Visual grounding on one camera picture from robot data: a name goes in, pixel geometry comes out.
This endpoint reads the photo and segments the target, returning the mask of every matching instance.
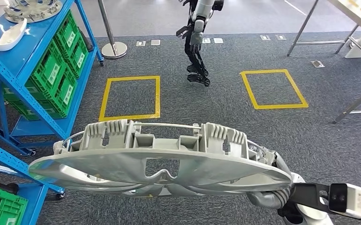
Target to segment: yellow floor marking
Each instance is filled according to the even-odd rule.
[[[126,116],[112,116],[105,117],[107,100],[109,98],[111,82],[115,81],[136,81],[136,80],[155,80],[155,113],[145,115],[126,115]],[[108,120],[141,120],[150,118],[159,118],[161,115],[161,100],[160,100],[160,76],[129,76],[129,77],[116,77],[107,79],[106,88],[104,89],[102,106],[100,108],[99,121]]]
[[[297,96],[299,97],[301,104],[258,105],[258,103],[255,99],[255,96],[252,93],[252,88],[250,88],[250,85],[249,85],[248,79],[246,78],[246,75],[247,74],[267,74],[267,73],[285,73],[285,75],[287,76],[293,89],[295,90]],[[255,109],[295,109],[295,108],[308,108],[309,107],[309,104],[307,104],[306,100],[304,99],[302,93],[300,92],[299,88],[297,87],[296,83],[292,79],[292,77],[289,74],[287,69],[252,70],[252,71],[243,71],[240,74],[243,78],[245,88],[248,92],[249,98]]]

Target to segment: green plastic crate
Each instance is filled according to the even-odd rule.
[[[76,40],[75,47],[70,57],[63,55],[76,79],[80,78],[88,55],[88,49],[81,36]]]
[[[72,75],[73,74],[70,68],[66,67],[63,78],[60,81],[58,90],[55,94],[55,101],[53,102],[53,105],[64,109],[66,113],[68,113],[68,110],[70,109],[70,105],[77,88],[77,80]]]
[[[55,95],[65,70],[65,61],[54,41],[38,62],[36,68],[25,83],[25,87],[36,100],[51,99]],[[8,87],[3,87],[7,101],[19,101],[19,98]]]
[[[58,111],[49,100],[38,100],[38,102],[53,119],[62,119],[67,116],[67,113],[64,111]],[[33,110],[28,109],[22,101],[10,101],[9,104],[27,120],[39,120],[39,117],[33,112]]]
[[[20,225],[28,200],[0,190],[0,225]]]
[[[73,15],[69,10],[58,31],[53,36],[58,48],[61,50],[63,56],[70,57],[71,52],[75,47],[75,43],[80,36],[80,30],[74,21]]]
[[[51,41],[30,76],[46,98],[51,98],[56,93],[65,65],[59,48]]]

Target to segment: concrete floor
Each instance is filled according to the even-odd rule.
[[[96,0],[81,0],[96,37],[106,37]],[[313,0],[227,0],[215,12],[207,34],[295,33]],[[174,35],[187,22],[188,7],[177,0],[105,1],[114,36]],[[81,17],[72,7],[78,24]],[[349,31],[354,23],[329,2],[318,3],[306,32]]]

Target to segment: shelf frame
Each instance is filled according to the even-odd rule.
[[[19,191],[17,195],[28,199],[21,225],[36,224],[48,190],[52,190],[58,194],[63,194],[65,191],[62,187],[32,178],[28,172],[29,165],[1,148],[0,164],[0,173],[22,177],[33,181],[33,183],[18,184]]]
[[[22,155],[30,155],[33,152],[33,147],[49,146],[52,142],[21,143],[16,138],[17,136],[56,135],[60,139],[69,137],[96,56],[101,65],[103,64],[103,57],[98,49],[80,0],[61,1],[63,7],[57,15],[45,21],[28,24],[30,34],[32,35],[24,35],[14,49],[7,52],[0,52],[0,140],[16,149]],[[45,52],[48,44],[52,40],[73,3],[76,3],[77,5],[82,21],[92,42],[93,50],[87,56],[85,66],[78,80],[79,84],[75,91],[74,100],[72,101],[68,116],[65,119],[53,119],[24,87],[24,84]],[[9,27],[10,25],[13,25],[13,23],[8,22],[4,16],[0,17],[1,30],[4,29],[3,27]],[[18,52],[21,52],[22,55],[17,57],[15,53]],[[9,63],[11,57],[16,61],[14,65]],[[17,95],[17,97],[40,118],[40,120],[27,121],[21,116],[15,128],[12,131],[9,131],[2,94],[3,84],[9,87],[15,95]]]

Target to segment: gray carpet tile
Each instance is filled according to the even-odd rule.
[[[303,41],[343,39],[347,33],[307,33]],[[211,86],[186,80],[189,65],[184,42],[173,36],[118,37],[129,47],[128,54],[117,60],[96,62],[86,86],[73,128],[79,132],[85,125],[97,122],[107,78],[159,75],[161,80],[161,117],[141,120],[163,123],[214,122],[243,131],[248,138],[278,151],[291,170],[305,180],[330,184],[349,182],[361,186],[361,114],[349,115],[341,123],[331,121],[361,94],[361,59],[344,59],[345,47],[333,54],[335,45],[297,46],[291,57],[286,53],[295,34],[284,34],[285,41],[262,41],[260,34],[210,35],[223,38],[223,44],[204,44],[202,57],[209,71]],[[151,39],[161,39],[151,46]],[[137,40],[147,40],[136,47]],[[108,43],[98,38],[99,46]],[[314,68],[321,60],[325,68]],[[240,72],[286,68],[309,108],[255,110]],[[296,101],[295,92],[284,75],[249,75],[255,97],[261,104],[285,104]],[[107,116],[151,113],[154,84],[149,82],[114,83],[109,95]],[[13,126],[17,114],[7,107],[8,122]],[[187,129],[144,127],[144,133],[156,137],[177,138],[190,135]],[[34,141],[36,137],[26,140]],[[8,151],[8,146],[0,144]],[[35,157],[22,157],[31,162],[52,153],[38,149]],[[176,160],[153,160],[147,172],[166,168],[176,173]],[[11,182],[1,176],[0,182]],[[276,211],[254,207],[246,196],[206,196],[199,198],[129,199],[68,191],[61,202],[52,201],[49,193],[39,225],[277,225],[282,224]],[[355,225],[361,222],[345,217],[332,217],[335,224]]]
[[[154,114],[155,83],[155,80],[111,82],[105,117]]]
[[[283,72],[249,74],[246,78],[258,105],[301,103],[290,81]]]

